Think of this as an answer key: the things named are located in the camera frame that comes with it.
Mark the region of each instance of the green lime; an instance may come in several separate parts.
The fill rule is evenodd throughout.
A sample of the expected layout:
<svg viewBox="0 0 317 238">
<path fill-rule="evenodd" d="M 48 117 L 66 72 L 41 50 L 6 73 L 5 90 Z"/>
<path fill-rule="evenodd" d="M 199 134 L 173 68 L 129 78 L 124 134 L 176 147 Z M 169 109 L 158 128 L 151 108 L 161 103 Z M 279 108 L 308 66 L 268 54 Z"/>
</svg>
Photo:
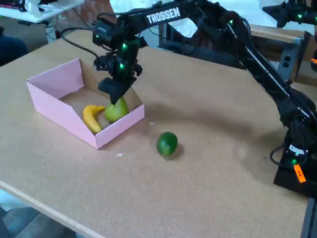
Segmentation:
<svg viewBox="0 0 317 238">
<path fill-rule="evenodd" d="M 178 146 L 177 136 L 172 132 L 162 133 L 157 140 L 158 152 L 167 157 L 175 152 Z"/>
</svg>

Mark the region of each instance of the pink cardboard box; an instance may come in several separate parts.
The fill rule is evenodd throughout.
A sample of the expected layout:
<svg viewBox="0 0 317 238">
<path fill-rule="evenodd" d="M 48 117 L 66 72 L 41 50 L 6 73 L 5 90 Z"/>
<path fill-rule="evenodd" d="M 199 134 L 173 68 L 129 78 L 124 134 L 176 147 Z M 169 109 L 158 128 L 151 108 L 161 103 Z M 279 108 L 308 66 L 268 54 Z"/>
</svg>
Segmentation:
<svg viewBox="0 0 317 238">
<path fill-rule="evenodd" d="M 130 89 L 124 99 L 129 114 L 110 124 L 102 112 L 98 122 L 103 128 L 94 135 L 82 120 L 83 109 L 89 104 L 107 106 L 109 95 L 98 90 L 98 83 L 107 72 L 97 72 L 91 62 L 75 59 L 27 80 L 35 109 L 99 149 L 144 118 L 144 105 L 136 92 Z"/>
</svg>

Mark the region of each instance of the yellow banana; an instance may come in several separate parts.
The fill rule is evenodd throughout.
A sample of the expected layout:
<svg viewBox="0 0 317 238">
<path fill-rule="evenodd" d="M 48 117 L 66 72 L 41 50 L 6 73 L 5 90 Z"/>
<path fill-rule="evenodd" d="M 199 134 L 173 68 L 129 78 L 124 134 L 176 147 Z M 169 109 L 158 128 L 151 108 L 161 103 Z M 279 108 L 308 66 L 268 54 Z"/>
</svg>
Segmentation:
<svg viewBox="0 0 317 238">
<path fill-rule="evenodd" d="M 83 121 L 93 134 L 97 134 L 98 132 L 102 131 L 102 128 L 100 127 L 99 123 L 96 120 L 96 115 L 97 113 L 104 110 L 105 110 L 104 106 L 96 106 L 96 105 L 88 105 L 87 107 L 84 108 Z"/>
</svg>

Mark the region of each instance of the orange sticker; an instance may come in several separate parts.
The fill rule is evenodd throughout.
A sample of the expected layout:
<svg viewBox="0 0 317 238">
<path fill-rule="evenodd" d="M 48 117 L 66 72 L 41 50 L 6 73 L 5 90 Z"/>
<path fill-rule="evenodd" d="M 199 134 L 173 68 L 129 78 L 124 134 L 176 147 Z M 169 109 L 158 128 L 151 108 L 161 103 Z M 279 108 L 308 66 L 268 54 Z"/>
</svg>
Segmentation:
<svg viewBox="0 0 317 238">
<path fill-rule="evenodd" d="M 295 173 L 297 175 L 298 181 L 299 182 L 306 182 L 302 168 L 299 165 L 294 165 L 294 170 L 295 170 Z"/>
</svg>

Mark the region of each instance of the green pear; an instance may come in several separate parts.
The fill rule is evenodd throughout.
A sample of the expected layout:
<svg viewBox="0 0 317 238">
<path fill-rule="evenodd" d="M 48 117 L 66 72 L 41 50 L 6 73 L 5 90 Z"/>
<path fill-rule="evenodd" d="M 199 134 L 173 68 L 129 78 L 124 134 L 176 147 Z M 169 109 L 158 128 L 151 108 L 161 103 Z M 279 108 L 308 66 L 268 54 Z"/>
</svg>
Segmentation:
<svg viewBox="0 0 317 238">
<path fill-rule="evenodd" d="M 124 117 L 129 113 L 129 109 L 127 103 L 125 102 L 124 98 L 119 98 L 116 104 L 110 104 L 106 107 L 105 115 L 106 119 L 110 123 L 114 123 L 120 118 Z"/>
</svg>

